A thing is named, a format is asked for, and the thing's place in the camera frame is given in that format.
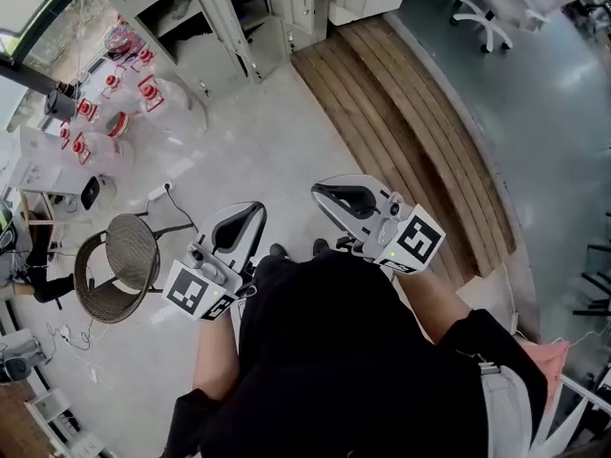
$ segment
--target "cable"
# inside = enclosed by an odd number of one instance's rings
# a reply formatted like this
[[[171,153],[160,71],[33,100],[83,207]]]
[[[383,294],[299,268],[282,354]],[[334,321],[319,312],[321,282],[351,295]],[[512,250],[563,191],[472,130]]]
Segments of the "cable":
[[[576,344],[581,343],[581,342],[582,342],[582,341],[583,341],[585,338],[587,338],[587,337],[588,337],[588,336],[590,336],[590,335],[594,335],[594,336],[597,336],[597,337],[601,338],[601,337],[602,337],[602,335],[603,335],[603,334],[604,334],[604,333],[607,331],[607,329],[608,329],[609,327],[611,327],[611,321],[609,321],[609,322],[607,323],[607,325],[606,325],[606,326],[605,326],[605,327],[602,329],[602,331],[601,331],[601,332],[596,332],[596,331],[588,331],[588,332],[586,332],[586,333],[585,333],[583,336],[581,336],[581,337],[580,337],[578,340],[576,340],[574,343],[570,344],[570,345],[569,345],[569,348],[571,348],[571,347],[575,346]]]
[[[57,328],[53,329],[49,323],[47,323],[47,332],[51,335],[51,338],[53,341],[53,353],[51,353],[51,356],[47,360],[47,364],[51,362],[51,360],[53,359],[53,356],[55,355],[55,352],[57,351],[57,343],[55,342],[55,336],[57,336],[58,334],[62,340],[64,340],[68,345],[70,345],[74,349],[78,349],[80,351],[89,351],[89,348],[91,347],[91,341],[90,341],[91,325],[89,325],[89,329],[87,333],[85,331],[82,331],[80,333],[81,339],[83,340],[83,343],[86,344],[86,346],[79,346],[78,344],[75,344],[76,340],[71,340],[65,337],[59,329]]]
[[[168,197],[170,198],[170,200],[172,200],[172,203],[174,204],[174,206],[175,206],[177,209],[179,209],[179,210],[180,210],[180,211],[181,211],[181,212],[182,212],[182,213],[183,213],[185,216],[187,216],[187,218],[188,218],[188,219],[191,221],[191,223],[193,224],[193,228],[194,228],[194,229],[195,229],[195,230],[198,232],[198,228],[197,228],[197,226],[195,225],[195,222],[194,222],[194,221],[191,219],[191,216],[189,216],[189,215],[188,215],[188,214],[187,214],[185,211],[183,211],[183,210],[182,210],[180,207],[178,207],[178,206],[176,205],[176,203],[174,202],[174,199],[172,198],[172,194],[170,194],[170,189],[169,189],[167,186],[165,186],[165,185],[164,185],[164,187],[165,187],[165,191],[168,193]]]
[[[512,285],[509,283],[509,272],[507,271],[506,263],[503,263],[503,269],[505,270],[505,281],[507,282],[507,287],[509,288],[509,295],[512,301],[512,320],[511,320],[511,327],[510,327],[509,332],[513,336],[514,334],[518,332],[517,331],[517,320],[519,318],[519,314],[517,313],[517,310],[516,310],[516,300],[514,299],[514,289],[512,288]]]
[[[82,51],[82,45],[83,45],[83,39],[82,39],[82,32],[83,32],[83,9],[85,8],[85,0],[80,0],[80,9],[78,11],[78,30],[77,30],[77,44],[78,44],[78,50],[76,53],[76,86],[75,86],[75,106],[74,106],[74,116],[77,115],[77,107],[78,107],[78,98],[80,95],[80,76],[81,76],[81,69],[80,69],[80,55],[81,55],[81,51]]]
[[[0,253],[0,256],[2,255],[21,255],[23,253],[28,253],[29,255],[31,255],[32,251],[3,251],[2,253]],[[49,251],[49,253],[51,253],[52,255],[72,256],[73,258],[76,258],[76,255],[71,255],[70,253],[60,253],[59,251]]]

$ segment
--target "red object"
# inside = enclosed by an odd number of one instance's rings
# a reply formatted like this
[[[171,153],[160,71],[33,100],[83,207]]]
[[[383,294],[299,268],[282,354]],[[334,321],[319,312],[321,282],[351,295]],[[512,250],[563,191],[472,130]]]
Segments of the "red object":
[[[118,85],[119,79],[114,76],[113,74],[109,74],[108,76],[106,76],[106,84],[109,87],[116,87],[116,85]]]
[[[73,151],[75,153],[82,153],[83,151],[85,151],[85,145],[82,142],[74,142],[74,146],[73,146]]]
[[[70,143],[70,130],[67,127],[62,127],[59,136],[64,139],[64,143],[61,145],[61,149],[64,150]]]
[[[154,98],[157,94],[157,89],[153,85],[145,85],[140,92],[145,98]]]
[[[83,115],[87,115],[89,113],[89,111],[91,110],[91,107],[92,107],[91,102],[88,102],[85,99],[83,99],[80,102],[80,105],[78,106],[78,113],[79,114],[83,114]]]
[[[155,57],[153,52],[151,52],[150,50],[141,50],[137,55],[144,64],[148,64],[149,61],[151,61],[151,59]]]

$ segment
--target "storage shelf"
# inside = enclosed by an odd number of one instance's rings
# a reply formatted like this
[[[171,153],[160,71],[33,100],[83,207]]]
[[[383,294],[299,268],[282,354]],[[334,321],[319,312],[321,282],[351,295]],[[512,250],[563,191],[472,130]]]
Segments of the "storage shelf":
[[[217,40],[212,34],[195,35],[186,41],[178,41],[175,47],[176,64],[193,63],[197,60],[201,47],[205,46],[207,40]]]
[[[259,26],[269,17],[264,0],[252,0],[240,5],[240,13],[244,14],[244,17],[240,19],[240,27],[244,31]]]
[[[168,12],[159,19],[156,25],[157,28],[151,29],[151,31],[153,32],[155,37],[159,39],[163,35],[167,34],[169,31],[175,29],[180,24],[186,22],[191,17],[194,17],[200,12],[201,9],[198,4],[195,2],[195,0],[191,0],[191,2],[189,2],[189,8],[187,9],[187,13],[184,15],[184,17],[182,17],[181,19],[174,19],[172,18],[172,12]]]

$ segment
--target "handle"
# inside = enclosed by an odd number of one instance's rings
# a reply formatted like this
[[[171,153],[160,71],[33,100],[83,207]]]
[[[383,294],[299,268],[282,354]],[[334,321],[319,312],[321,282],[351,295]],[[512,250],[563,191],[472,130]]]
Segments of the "handle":
[[[307,0],[304,0],[304,15],[309,14],[309,7],[307,6]]]
[[[200,87],[203,90],[203,92],[206,94],[206,96],[208,98],[210,98],[210,93],[208,92],[208,87],[206,87],[206,84],[203,81],[200,82]]]
[[[65,119],[61,124],[59,124],[59,130],[61,131],[62,128],[64,127],[64,124],[68,124],[70,123],[70,119]],[[70,133],[68,133],[68,137],[66,137],[64,139],[64,143],[61,145],[61,150],[65,150],[66,146],[68,146],[68,144],[70,143]]]
[[[81,164],[81,166],[85,166],[85,163],[91,157],[91,155],[92,152],[89,151],[89,148],[87,147],[87,145],[85,145],[85,151],[78,155],[78,162]]]
[[[158,90],[158,94],[159,94],[160,100],[157,100],[155,104],[153,104],[153,106],[151,106],[151,100],[146,101],[146,112],[152,112],[154,109],[156,109],[159,105],[161,105],[165,101],[165,98],[161,96],[161,92],[159,90]]]
[[[134,68],[134,65],[136,65],[136,64],[138,64],[138,63],[140,63],[140,64],[141,64],[140,68],[138,68],[138,69]],[[144,68],[144,65],[142,64],[142,60],[141,60],[139,57],[137,57],[137,58],[136,58],[136,61],[134,61],[134,62],[133,62],[131,65],[130,65],[130,68],[131,68],[132,70],[134,70],[136,73],[140,73],[140,72],[142,71],[142,68]]]

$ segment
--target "wooden step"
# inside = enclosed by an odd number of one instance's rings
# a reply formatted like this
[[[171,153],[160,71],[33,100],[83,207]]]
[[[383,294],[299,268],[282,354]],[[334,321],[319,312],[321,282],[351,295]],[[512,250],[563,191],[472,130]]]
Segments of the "wooden step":
[[[384,50],[363,23],[340,28],[340,34],[388,93],[413,129],[418,141],[446,185],[463,223],[482,276],[492,272],[500,258],[492,233],[451,144],[443,135],[431,111],[401,67]]]
[[[434,100],[436,100],[440,108],[440,112],[438,113],[445,115],[450,124],[452,124],[454,131],[459,135],[460,140],[462,141],[465,149],[467,150],[469,159],[475,167],[475,170],[477,171],[477,174],[483,184],[483,187],[486,190],[486,194],[488,195],[488,198],[492,204],[492,208],[494,209],[495,218],[498,222],[505,243],[505,249],[500,246],[499,252],[503,251],[508,254],[513,253],[514,251],[516,251],[516,239],[514,238],[514,233],[512,232],[509,220],[507,219],[505,207],[503,206],[500,196],[498,195],[498,191],[496,189],[495,183],[493,182],[491,174],[488,171],[488,167],[486,166],[481,154],[477,150],[477,147],[475,146],[471,134],[465,127],[465,124],[463,124],[462,120],[460,119],[458,112],[450,103],[448,97],[446,97],[446,95],[442,92],[437,82],[434,81],[431,74],[426,70],[421,61],[413,53],[411,48],[392,29],[388,22],[386,22],[384,19],[380,19],[379,21],[377,21],[376,25],[387,34],[390,41],[397,47],[397,49],[402,54],[404,54],[406,59],[412,65],[415,72],[425,84],[426,88],[434,97]]]
[[[385,102],[384,96],[375,89],[371,77],[357,65],[349,54],[349,50],[346,50],[339,40],[328,39],[317,45],[316,49],[345,84],[378,135],[390,160],[396,166],[411,193],[412,204],[421,204],[448,233],[448,238],[458,241],[455,231],[456,228],[458,230],[461,228],[453,225],[446,216],[445,209],[440,207],[444,202],[437,198],[438,189],[433,190],[423,186],[423,183],[428,186],[428,175],[423,173],[426,168],[421,164],[421,158],[426,159],[426,156],[423,152],[416,151],[417,143],[414,140],[409,140],[412,133],[405,127],[405,121],[393,113],[392,107]],[[405,151],[408,152],[410,159],[406,156]],[[397,191],[403,195],[406,202],[410,202],[409,197]],[[459,262],[458,256],[453,252],[453,244],[454,242],[444,243],[440,248],[440,256],[453,284],[462,286],[473,277],[474,268],[471,263]]]
[[[421,204],[447,233],[432,269],[458,288],[515,250],[469,132],[408,46],[381,19],[339,28],[293,64],[369,175]]]

